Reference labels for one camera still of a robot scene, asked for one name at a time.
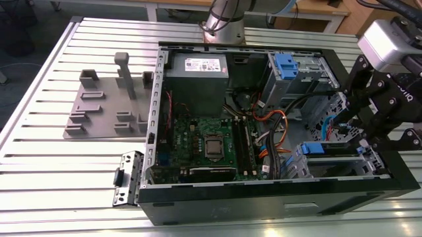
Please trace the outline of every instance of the green motherboard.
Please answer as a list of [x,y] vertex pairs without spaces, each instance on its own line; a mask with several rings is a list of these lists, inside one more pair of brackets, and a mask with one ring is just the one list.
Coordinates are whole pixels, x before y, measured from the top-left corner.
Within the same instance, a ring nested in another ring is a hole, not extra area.
[[154,183],[184,183],[183,176],[195,169],[200,177],[197,182],[263,180],[261,166],[255,161],[252,130],[255,124],[245,118],[174,119],[169,149],[157,156],[160,164],[153,169]]

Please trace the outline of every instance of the aluminum extrusion table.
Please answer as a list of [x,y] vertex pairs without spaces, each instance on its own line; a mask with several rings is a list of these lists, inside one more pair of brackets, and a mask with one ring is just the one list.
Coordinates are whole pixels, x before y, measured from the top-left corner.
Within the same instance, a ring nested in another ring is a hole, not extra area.
[[[118,236],[141,232],[141,236],[158,237],[419,236],[420,190],[344,215],[189,226],[154,227],[141,209],[110,208],[120,154],[144,151],[145,138],[64,141],[80,70],[94,69],[100,77],[116,77],[113,54],[122,51],[130,55],[132,73],[152,71],[158,40],[201,42],[201,37],[191,24],[92,18],[68,24],[0,135],[0,233],[102,235],[113,230],[122,232]],[[247,28],[245,40],[256,45],[331,48],[347,70],[360,53],[356,38],[348,35]],[[420,152],[403,153],[403,159],[422,182]]]

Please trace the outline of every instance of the floor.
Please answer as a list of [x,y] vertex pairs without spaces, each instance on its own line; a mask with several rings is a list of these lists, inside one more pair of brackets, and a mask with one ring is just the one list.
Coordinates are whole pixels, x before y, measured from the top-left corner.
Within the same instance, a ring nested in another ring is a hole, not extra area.
[[[38,72],[44,60],[48,57],[54,43],[60,38],[70,17],[85,16],[146,21],[146,11],[144,8],[78,3],[61,3],[60,7],[61,11],[54,12],[48,1],[34,1],[33,11],[38,23],[28,29],[28,33],[36,45],[36,50],[30,55],[24,57],[10,57],[0,50],[0,71],[8,78],[8,83],[0,85],[0,131]],[[168,13],[164,9],[157,10],[157,20],[162,22],[195,24],[199,21],[205,20],[207,17],[207,12],[176,12],[173,17],[168,17]],[[244,24],[247,27],[267,27],[263,16],[245,15]]]

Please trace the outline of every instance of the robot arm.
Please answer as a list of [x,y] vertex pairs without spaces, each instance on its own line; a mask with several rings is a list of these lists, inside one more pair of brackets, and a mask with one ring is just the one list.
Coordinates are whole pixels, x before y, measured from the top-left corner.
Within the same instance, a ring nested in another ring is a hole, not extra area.
[[288,11],[295,0],[213,0],[204,25],[208,43],[240,44],[244,41],[243,16],[245,11],[279,13]]
[[[400,1],[379,2],[394,7]],[[347,122],[359,127],[360,145],[376,151],[422,150],[422,12],[414,10],[407,11],[411,17],[402,12],[406,18],[373,21],[357,42],[363,55],[341,84],[345,109],[333,118],[332,127],[341,131]],[[387,134],[403,122],[414,127],[399,140],[388,140]]]

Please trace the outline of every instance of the power supply label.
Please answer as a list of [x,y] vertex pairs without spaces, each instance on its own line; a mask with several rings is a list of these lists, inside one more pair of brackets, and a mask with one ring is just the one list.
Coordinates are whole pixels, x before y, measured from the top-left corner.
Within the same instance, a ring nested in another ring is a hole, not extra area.
[[220,72],[219,59],[187,58],[184,60],[184,71],[187,72]]

